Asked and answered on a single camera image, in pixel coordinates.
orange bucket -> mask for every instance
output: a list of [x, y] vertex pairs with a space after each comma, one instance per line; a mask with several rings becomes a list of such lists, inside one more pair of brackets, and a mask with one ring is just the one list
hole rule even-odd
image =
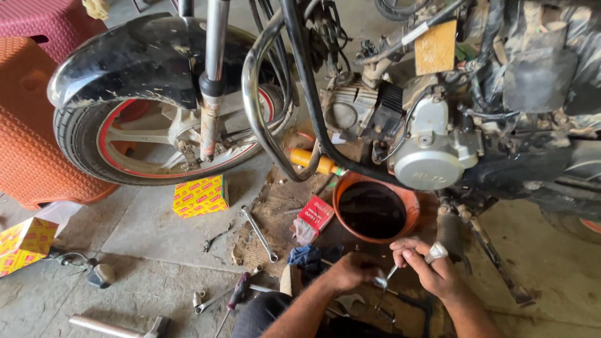
[[[348, 225], [345, 222], [345, 220], [343, 219], [343, 217], [340, 213], [340, 209], [339, 209], [339, 205], [338, 205], [340, 202], [340, 197], [342, 196], [343, 192], [346, 189], [348, 189], [348, 187], [352, 186], [355, 183], [359, 183], [359, 182], [378, 183], [380, 185], [383, 185], [383, 186], [389, 188], [390, 190], [392, 190], [395, 194], [397, 194], [401, 198], [401, 201], [403, 201], [403, 204], [405, 206], [406, 217], [405, 217], [405, 224], [401, 228], [401, 230], [399, 231], [398, 234], [396, 234], [390, 238], [372, 238], [372, 237], [365, 236], [362, 233], [359, 233], [358, 231], [356, 231], [356, 229], [354, 229], [353, 227], [351, 227], [350, 225]], [[342, 225], [346, 228], [346, 230], [348, 230], [350, 233], [357, 236], [358, 238], [361, 238], [362, 240], [371, 242], [371, 243], [386, 244], [386, 243], [394, 242], [395, 240], [397, 240], [401, 237], [405, 237], [413, 230], [413, 228], [415, 228], [416, 221], [419, 217], [419, 201], [417, 199], [415, 192], [400, 188], [400, 187], [392, 185], [392, 184], [384, 183], [382, 181], [374, 180], [372, 178], [360, 175], [358, 173], [354, 173], [352, 171], [349, 171], [348, 173], [346, 173], [336, 183], [336, 186], [334, 187], [334, 193], [332, 195], [332, 204], [334, 205], [334, 211], [336, 212], [336, 217], [338, 217], [338, 219], [340, 220], [340, 223], [342, 223]]]

motorcycle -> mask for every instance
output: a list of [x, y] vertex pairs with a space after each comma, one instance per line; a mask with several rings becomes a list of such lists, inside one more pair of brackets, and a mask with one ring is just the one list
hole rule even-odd
[[[374, 0], [398, 28], [361, 42], [360, 73], [343, 52], [351, 37], [334, 1], [280, 0], [274, 11], [258, 0], [263, 26], [250, 0], [258, 37], [227, 25], [229, 4], [209, 0], [202, 20], [180, 0], [178, 16], [136, 18], [73, 51], [48, 86], [66, 157], [109, 182], [168, 185], [223, 173], [259, 144], [295, 182], [326, 154], [359, 174], [436, 192], [453, 221], [522, 198], [557, 229], [601, 244], [596, 1]], [[416, 41], [448, 23], [451, 66], [395, 82], [395, 66], [423, 57]], [[470, 50], [474, 39], [480, 47]], [[317, 135], [300, 173], [274, 139], [299, 105], [294, 65]], [[132, 118], [127, 109], [140, 99], [161, 107]], [[347, 158], [328, 131], [368, 144], [367, 156]], [[160, 161], [120, 152], [120, 142], [160, 144]]]

blue cloth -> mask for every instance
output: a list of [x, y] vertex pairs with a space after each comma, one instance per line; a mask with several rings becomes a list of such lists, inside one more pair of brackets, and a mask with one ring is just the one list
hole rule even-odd
[[288, 264], [296, 264], [302, 270], [300, 280], [304, 285], [309, 285], [329, 267], [322, 262], [322, 259], [335, 263], [342, 257], [343, 250], [344, 246], [342, 245], [322, 250], [309, 243], [304, 247], [292, 249], [290, 257], [288, 257]]

front fork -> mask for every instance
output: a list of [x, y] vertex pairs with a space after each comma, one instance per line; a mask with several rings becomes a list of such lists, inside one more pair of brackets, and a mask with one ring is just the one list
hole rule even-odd
[[[219, 131], [219, 109], [225, 94], [222, 77], [225, 34], [230, 13], [229, 0], [209, 0], [207, 10], [207, 47], [204, 72], [200, 76], [200, 93], [203, 96], [200, 120], [200, 159], [212, 162]], [[194, 1], [180, 0], [178, 14], [194, 16]]]

hero logo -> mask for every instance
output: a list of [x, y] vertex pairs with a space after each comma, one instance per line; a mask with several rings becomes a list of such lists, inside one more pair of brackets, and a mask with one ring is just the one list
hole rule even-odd
[[428, 175], [426, 173], [413, 173], [413, 176], [419, 177], [420, 179], [429, 180], [432, 182], [444, 183], [447, 181], [447, 179], [442, 176], [432, 176], [432, 175]]

